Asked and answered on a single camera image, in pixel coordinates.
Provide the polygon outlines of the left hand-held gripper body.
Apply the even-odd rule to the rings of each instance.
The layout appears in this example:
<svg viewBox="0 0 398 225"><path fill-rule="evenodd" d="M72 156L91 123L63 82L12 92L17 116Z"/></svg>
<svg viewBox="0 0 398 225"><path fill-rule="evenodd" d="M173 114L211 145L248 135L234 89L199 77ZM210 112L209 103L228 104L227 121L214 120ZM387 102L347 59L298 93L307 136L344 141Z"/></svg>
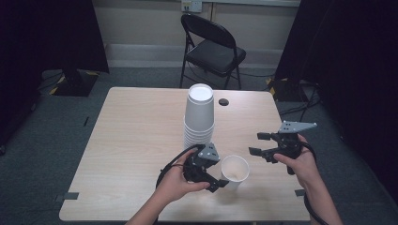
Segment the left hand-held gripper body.
<svg viewBox="0 0 398 225"><path fill-rule="evenodd" d="M213 143L198 144L197 150L184 162L184 177L187 181L194 183L217 183L218 180L211 176L207 169L219 161L220 156Z"/></svg>

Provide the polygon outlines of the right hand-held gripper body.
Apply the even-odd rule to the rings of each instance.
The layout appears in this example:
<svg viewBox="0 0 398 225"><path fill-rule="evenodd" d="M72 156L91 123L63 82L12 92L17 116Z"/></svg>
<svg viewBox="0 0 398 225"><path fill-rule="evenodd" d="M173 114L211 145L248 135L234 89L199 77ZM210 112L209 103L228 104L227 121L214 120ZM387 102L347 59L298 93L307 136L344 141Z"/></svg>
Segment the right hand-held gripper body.
<svg viewBox="0 0 398 225"><path fill-rule="evenodd" d="M296 159L301 155L302 148L307 148L313 153L313 148L308 143L302 142L299 139L299 133L316 127L317 123L282 121L278 132L271 134L271 139L278 144L272 150L271 156L274 157L275 154L281 154Z"/></svg>

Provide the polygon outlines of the single white paper cup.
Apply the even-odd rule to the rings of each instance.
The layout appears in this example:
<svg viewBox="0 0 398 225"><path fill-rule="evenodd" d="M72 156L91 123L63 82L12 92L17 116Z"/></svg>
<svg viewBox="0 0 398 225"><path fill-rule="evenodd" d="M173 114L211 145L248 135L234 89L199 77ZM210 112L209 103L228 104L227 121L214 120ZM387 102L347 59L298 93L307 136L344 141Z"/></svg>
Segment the single white paper cup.
<svg viewBox="0 0 398 225"><path fill-rule="evenodd" d="M249 174L249 164L243 157L230 155L222 160L222 179L228 182L225 188L236 190Z"/></svg>

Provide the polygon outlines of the stack of white paper cups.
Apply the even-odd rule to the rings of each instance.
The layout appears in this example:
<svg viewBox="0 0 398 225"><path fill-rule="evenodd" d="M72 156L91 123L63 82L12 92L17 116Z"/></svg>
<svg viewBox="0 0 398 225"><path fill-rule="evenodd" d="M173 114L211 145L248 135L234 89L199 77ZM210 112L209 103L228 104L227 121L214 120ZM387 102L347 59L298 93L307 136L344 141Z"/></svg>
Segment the stack of white paper cups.
<svg viewBox="0 0 398 225"><path fill-rule="evenodd" d="M188 91L184 115L184 147L209 143L214 125L213 90L206 84L197 83Z"/></svg>

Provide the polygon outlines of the person's left hand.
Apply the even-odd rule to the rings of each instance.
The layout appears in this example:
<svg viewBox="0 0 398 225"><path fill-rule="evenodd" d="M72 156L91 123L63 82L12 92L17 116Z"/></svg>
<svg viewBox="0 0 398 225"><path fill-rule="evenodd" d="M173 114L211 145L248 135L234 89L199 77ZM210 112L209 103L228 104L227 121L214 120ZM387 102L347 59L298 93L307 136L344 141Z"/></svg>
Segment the person's left hand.
<svg viewBox="0 0 398 225"><path fill-rule="evenodd" d="M185 179L183 165L193 153L194 150L190 150L173 163L156 187L155 197L162 203L177 201L187 193L204 190L210 186L209 182L190 183Z"/></svg>

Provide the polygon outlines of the person's right hand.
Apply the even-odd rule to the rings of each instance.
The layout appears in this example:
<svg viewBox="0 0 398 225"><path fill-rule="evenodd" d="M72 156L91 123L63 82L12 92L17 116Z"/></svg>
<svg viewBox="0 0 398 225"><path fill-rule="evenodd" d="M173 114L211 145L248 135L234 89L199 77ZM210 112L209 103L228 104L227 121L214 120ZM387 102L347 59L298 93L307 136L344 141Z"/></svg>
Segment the person's right hand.
<svg viewBox="0 0 398 225"><path fill-rule="evenodd" d="M306 147L302 148L301 154L296 159L282 154L275 154L274 158L293 170L304 189L314 188L321 181L314 154Z"/></svg>

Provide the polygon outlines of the black curtain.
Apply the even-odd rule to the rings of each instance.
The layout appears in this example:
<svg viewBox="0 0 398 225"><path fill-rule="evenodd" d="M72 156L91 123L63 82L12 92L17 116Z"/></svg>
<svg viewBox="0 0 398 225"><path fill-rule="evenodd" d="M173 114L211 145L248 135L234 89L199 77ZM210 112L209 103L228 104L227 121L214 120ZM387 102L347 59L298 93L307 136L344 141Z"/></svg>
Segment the black curtain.
<svg viewBox="0 0 398 225"><path fill-rule="evenodd" d="M0 146L38 99L41 74L108 63L92 0L0 0Z"/></svg>
<svg viewBox="0 0 398 225"><path fill-rule="evenodd" d="M398 0L300 0L275 77L318 84L398 203Z"/></svg>

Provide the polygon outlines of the black folding chair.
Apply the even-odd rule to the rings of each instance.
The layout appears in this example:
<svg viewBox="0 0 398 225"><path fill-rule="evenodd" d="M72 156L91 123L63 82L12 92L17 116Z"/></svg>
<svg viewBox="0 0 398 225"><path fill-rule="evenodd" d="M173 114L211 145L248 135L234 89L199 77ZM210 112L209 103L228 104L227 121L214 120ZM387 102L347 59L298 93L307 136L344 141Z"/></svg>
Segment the black folding chair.
<svg viewBox="0 0 398 225"><path fill-rule="evenodd" d="M190 13L183 14L180 21L185 31L185 49L179 87L185 78L193 81L185 74L186 63L191 63L225 78L223 88L231 78L236 79L241 88L239 65L247 54L237 46L232 34L222 25Z"/></svg>

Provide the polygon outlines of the black stand base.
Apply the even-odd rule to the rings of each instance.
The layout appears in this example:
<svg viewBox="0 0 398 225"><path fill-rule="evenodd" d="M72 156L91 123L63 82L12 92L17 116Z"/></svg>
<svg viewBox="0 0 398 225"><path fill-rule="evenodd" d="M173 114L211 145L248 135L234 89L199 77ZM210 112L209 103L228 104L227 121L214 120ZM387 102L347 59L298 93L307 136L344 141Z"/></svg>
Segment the black stand base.
<svg viewBox="0 0 398 225"><path fill-rule="evenodd" d="M62 73L50 94L65 97L88 97L99 75L96 71L88 70Z"/></svg>

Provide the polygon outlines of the white wall outlet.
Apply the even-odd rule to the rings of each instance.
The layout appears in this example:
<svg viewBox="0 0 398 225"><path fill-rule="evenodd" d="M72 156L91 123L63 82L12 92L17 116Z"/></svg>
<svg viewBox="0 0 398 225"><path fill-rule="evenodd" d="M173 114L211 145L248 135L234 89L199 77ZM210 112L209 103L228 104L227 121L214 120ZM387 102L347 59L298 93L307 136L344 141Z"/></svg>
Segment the white wall outlet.
<svg viewBox="0 0 398 225"><path fill-rule="evenodd" d="M201 13L203 3L199 0L181 0L181 10L183 12Z"/></svg>

